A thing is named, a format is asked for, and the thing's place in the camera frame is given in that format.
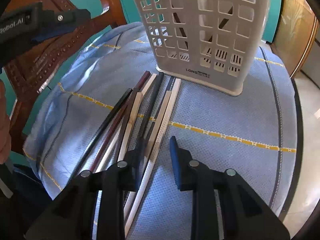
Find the person's left hand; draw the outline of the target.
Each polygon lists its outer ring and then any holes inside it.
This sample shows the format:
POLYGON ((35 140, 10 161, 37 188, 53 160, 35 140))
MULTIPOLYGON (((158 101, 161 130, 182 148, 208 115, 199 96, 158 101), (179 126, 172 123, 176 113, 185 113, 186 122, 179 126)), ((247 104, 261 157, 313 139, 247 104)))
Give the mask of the person's left hand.
POLYGON ((10 119, 6 112, 7 100, 5 85, 0 83, 0 163, 4 164, 10 155, 11 136, 9 134, 10 119))

